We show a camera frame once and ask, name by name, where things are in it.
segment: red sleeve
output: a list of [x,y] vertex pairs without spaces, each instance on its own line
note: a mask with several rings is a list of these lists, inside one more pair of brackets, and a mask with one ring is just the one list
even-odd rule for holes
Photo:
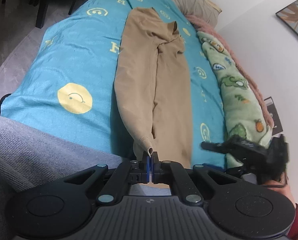
[[287,235],[291,240],[298,240],[298,204],[296,204],[296,217]]

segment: blue bedsheet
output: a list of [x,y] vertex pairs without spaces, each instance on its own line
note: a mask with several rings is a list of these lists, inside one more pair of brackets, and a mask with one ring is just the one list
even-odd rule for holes
[[87,1],[46,31],[35,61],[4,100],[1,115],[74,143],[132,156],[132,138],[121,121],[113,82],[125,21],[135,7],[153,7],[164,22],[177,21],[191,76],[192,164],[224,167],[224,155],[200,148],[203,140],[224,140],[217,80],[195,29],[171,0]]

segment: pillow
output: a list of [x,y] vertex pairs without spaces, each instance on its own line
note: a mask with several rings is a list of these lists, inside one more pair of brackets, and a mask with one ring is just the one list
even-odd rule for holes
[[209,0],[173,0],[184,15],[193,14],[215,27],[221,9]]

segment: person's arm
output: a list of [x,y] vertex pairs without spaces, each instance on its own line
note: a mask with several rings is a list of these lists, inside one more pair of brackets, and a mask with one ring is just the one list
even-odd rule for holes
[[[282,178],[281,181],[285,181],[284,176],[286,176],[285,173],[283,174],[283,178]],[[282,184],[281,182],[276,182],[274,180],[270,180],[270,181],[265,183],[265,185],[281,185],[281,184]],[[290,231],[289,231],[287,236],[291,240],[298,240],[298,204],[296,204],[295,199],[294,199],[294,197],[291,193],[290,185],[288,183],[288,179],[287,179],[287,185],[286,186],[280,187],[280,188],[279,187],[269,187],[269,189],[283,194],[284,196],[289,198],[289,200],[293,203],[293,205],[296,209],[296,217],[295,217],[295,220],[293,221],[293,224],[292,224],[292,226],[290,228]]]

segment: pink blanket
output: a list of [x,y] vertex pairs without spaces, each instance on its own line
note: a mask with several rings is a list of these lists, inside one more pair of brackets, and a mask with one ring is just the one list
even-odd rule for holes
[[186,15],[186,18],[192,23],[192,25],[195,27],[196,31],[199,32],[204,32],[204,33],[208,33],[211,34],[212,36],[214,36],[215,38],[217,38],[222,44],[223,46],[227,49],[227,51],[230,53],[232,59],[235,61],[236,66],[239,70],[239,72],[248,80],[249,82],[249,86],[252,89],[252,91],[254,92],[260,106],[262,109],[262,113],[264,115],[264,119],[267,125],[269,125],[271,128],[273,128],[274,126],[274,122],[272,117],[270,116],[268,110],[267,110],[267,106],[264,102],[264,99],[262,97],[261,92],[258,89],[257,84],[252,80],[252,78],[244,71],[244,69],[242,68],[242,66],[240,65],[239,60],[237,59],[236,55],[233,53],[233,51],[230,49],[230,47],[228,46],[227,42],[225,41],[225,39],[223,37],[221,37],[215,30],[214,28],[209,25],[208,23],[206,23],[203,19],[196,17],[195,15]]

